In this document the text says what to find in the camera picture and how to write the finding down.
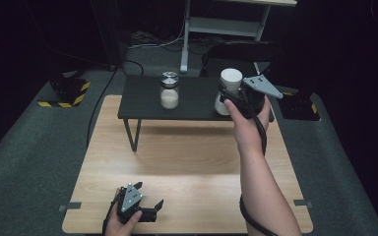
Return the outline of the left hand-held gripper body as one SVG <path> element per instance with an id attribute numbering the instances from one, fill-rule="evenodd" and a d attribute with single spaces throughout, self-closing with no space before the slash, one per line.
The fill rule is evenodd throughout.
<path id="1" fill-rule="evenodd" d="M 136 190 L 133 185 L 134 184 L 129 183 L 126 187 L 119 189 L 117 215 L 119 216 L 120 222 L 125 224 L 132 215 L 139 210 L 142 212 L 140 222 L 156 222 L 158 212 L 148 213 L 145 211 L 145 208 L 149 207 L 140 206 L 143 199 L 143 195 L 140 193 L 141 188 Z"/>

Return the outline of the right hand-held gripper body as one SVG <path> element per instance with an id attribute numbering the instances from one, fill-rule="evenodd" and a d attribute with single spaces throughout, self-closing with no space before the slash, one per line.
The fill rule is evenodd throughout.
<path id="1" fill-rule="evenodd" d="M 244 78 L 239 88 L 239 101 L 232 102 L 244 118 L 257 116 L 263 109 L 265 96 L 282 99 L 283 94 L 264 75 Z"/>

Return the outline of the white plastic bottle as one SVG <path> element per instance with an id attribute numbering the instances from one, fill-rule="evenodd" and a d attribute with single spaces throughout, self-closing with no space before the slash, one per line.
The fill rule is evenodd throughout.
<path id="1" fill-rule="evenodd" d="M 220 81 L 225 85 L 226 89 L 231 92 L 236 92 L 240 88 L 242 79 L 242 73 L 234 68 L 226 68 L 220 72 Z M 215 110 L 219 115 L 229 115 L 225 105 L 221 101 L 220 93 L 218 93 L 216 97 Z"/>

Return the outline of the black shelf with metal legs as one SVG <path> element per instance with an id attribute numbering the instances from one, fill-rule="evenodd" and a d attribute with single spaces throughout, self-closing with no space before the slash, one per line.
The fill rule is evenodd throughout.
<path id="1" fill-rule="evenodd" d="M 132 150 L 136 150 L 140 133 L 132 132 L 131 119 L 144 120 L 195 120 L 227 121 L 228 116 L 219 115 L 215 101 L 219 91 L 218 78 L 184 77 L 179 79 L 179 102 L 174 109 L 165 109 L 160 104 L 161 78 L 130 76 L 126 79 L 118 118 L 124 122 Z"/>

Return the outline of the glass jar with metal lid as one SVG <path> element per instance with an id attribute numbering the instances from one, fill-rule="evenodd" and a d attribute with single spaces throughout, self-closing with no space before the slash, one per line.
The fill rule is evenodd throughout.
<path id="1" fill-rule="evenodd" d="M 179 102 L 179 78 L 174 72 L 164 72 L 160 80 L 160 104 L 165 109 L 174 109 Z"/>

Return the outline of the person's left hand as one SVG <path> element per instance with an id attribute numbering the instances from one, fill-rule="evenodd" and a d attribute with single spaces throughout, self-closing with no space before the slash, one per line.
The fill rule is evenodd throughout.
<path id="1" fill-rule="evenodd" d="M 104 236 L 131 236 L 134 227 L 139 222 L 142 212 L 139 210 L 135 212 L 132 217 L 125 223 L 119 221 L 116 213 L 118 203 L 114 203 L 107 214 L 105 220 L 105 227 L 102 229 Z"/>

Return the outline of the person's right hand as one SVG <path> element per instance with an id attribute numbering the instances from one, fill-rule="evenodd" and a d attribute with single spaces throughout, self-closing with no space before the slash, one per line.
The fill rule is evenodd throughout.
<path id="1" fill-rule="evenodd" d="M 234 136 L 240 154 L 257 154 L 263 155 L 262 136 L 260 135 L 254 119 L 244 118 L 236 106 L 229 100 L 224 101 L 224 105 L 234 123 Z M 264 133 L 269 126 L 271 111 L 270 100 L 265 96 L 265 103 L 262 111 L 257 115 L 260 123 L 264 128 Z"/>

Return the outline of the black chair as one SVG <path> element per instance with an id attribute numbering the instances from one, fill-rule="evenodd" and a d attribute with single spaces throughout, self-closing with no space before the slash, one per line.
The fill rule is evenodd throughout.
<path id="1" fill-rule="evenodd" d="M 270 41 L 229 41 L 213 46 L 202 56 L 201 77 L 217 78 L 223 69 L 234 68 L 244 77 L 262 75 L 284 55 Z"/>

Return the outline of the black stand base striped tape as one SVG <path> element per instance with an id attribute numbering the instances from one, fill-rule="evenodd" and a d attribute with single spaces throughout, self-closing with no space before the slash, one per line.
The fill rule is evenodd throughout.
<path id="1" fill-rule="evenodd" d="M 61 108 L 79 106 L 90 84 L 90 82 L 80 78 L 49 81 L 38 94 L 37 104 L 41 107 Z"/>
<path id="2" fill-rule="evenodd" d="M 304 88 L 283 88 L 283 98 L 278 101 L 284 119 L 319 121 L 315 103 L 311 100 L 313 91 Z"/>

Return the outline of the white metal desk frame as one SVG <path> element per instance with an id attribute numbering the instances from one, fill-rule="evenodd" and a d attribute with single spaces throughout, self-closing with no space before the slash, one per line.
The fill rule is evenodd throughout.
<path id="1" fill-rule="evenodd" d="M 189 59 L 189 34 L 191 32 L 224 34 L 253 37 L 260 40 L 273 6 L 294 7 L 296 0 L 220 0 L 225 2 L 237 2 L 258 4 L 264 7 L 263 14 L 259 22 L 246 22 L 224 19 L 210 19 L 206 17 L 192 17 L 191 0 L 185 0 L 184 25 L 183 25 L 183 45 L 181 49 L 180 72 L 188 72 Z"/>

